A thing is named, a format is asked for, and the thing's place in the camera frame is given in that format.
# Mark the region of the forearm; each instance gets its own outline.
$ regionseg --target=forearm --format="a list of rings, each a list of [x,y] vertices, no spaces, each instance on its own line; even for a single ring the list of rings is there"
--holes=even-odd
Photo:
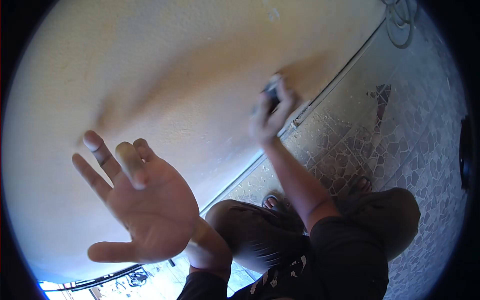
[[[192,239],[185,248],[194,271],[209,271],[219,276],[230,275],[232,253],[225,240],[210,225],[199,217]]]
[[[338,214],[327,189],[296,160],[279,138],[262,146],[286,196],[309,231],[317,220],[310,217],[314,211],[324,208],[327,215]]]

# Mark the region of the flip-flop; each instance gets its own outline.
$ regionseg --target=flip-flop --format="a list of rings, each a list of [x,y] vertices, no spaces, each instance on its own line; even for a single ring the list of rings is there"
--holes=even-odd
[[[357,179],[355,179],[355,181],[353,182],[352,187],[350,188],[350,191],[348,192],[349,195],[352,195],[353,193],[356,193],[356,192],[360,192],[360,189],[358,188],[358,183],[362,179],[366,179],[367,181],[370,182],[370,185],[372,185],[372,181],[370,180],[370,178],[368,178],[368,176],[362,175],[362,176],[358,177]]]
[[[265,206],[265,201],[267,201],[268,198],[273,198],[273,199],[276,200],[276,204],[272,208],[268,208],[268,207]],[[263,208],[275,210],[275,211],[282,212],[282,213],[286,213],[288,211],[288,206],[289,206],[288,204],[283,203],[283,201],[280,201],[278,199],[278,197],[273,195],[273,194],[269,194],[269,195],[265,196],[262,200],[262,207]]]

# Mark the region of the tile floor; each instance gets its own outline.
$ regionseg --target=tile floor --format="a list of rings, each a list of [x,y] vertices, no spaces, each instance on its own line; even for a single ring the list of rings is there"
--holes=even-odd
[[[422,299],[445,267],[463,221],[466,195],[460,189],[458,141],[464,95],[452,57],[425,13],[405,50],[390,43],[384,25],[375,36],[284,143],[335,198],[345,195],[360,174],[372,178],[374,191],[398,186],[415,195],[419,233],[389,262],[385,299]],[[226,199],[260,204],[270,191],[282,188],[266,160]],[[140,299],[149,290],[148,296],[175,299],[188,262],[182,256],[174,261],[175,267],[167,262],[144,266],[147,284],[128,297]],[[259,276],[234,263],[228,295]]]

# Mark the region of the hand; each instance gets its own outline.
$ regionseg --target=hand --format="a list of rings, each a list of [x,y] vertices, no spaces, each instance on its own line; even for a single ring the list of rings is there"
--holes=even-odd
[[[130,232],[131,242],[98,242],[88,257],[102,263],[153,263],[185,249],[199,221],[197,201],[183,177],[155,155],[144,139],[119,144],[112,156],[93,131],[84,143],[113,182],[113,188],[79,154],[75,168]]]
[[[259,94],[257,108],[250,121],[250,136],[261,146],[272,143],[278,132],[285,125],[290,114],[301,103],[300,97],[294,91],[285,88],[283,79],[278,81],[276,94],[280,103],[272,114],[270,114],[272,99],[265,92]]]

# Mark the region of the textured wall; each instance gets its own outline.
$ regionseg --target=textured wall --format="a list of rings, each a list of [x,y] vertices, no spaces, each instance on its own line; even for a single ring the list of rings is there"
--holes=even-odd
[[[71,166],[74,152],[95,165],[85,130],[111,149],[145,138],[202,208],[255,159],[246,127],[268,78],[282,70],[315,97],[383,12],[378,0],[60,1],[20,64],[2,143],[8,209],[35,275],[64,282],[129,265],[86,257],[129,235]]]

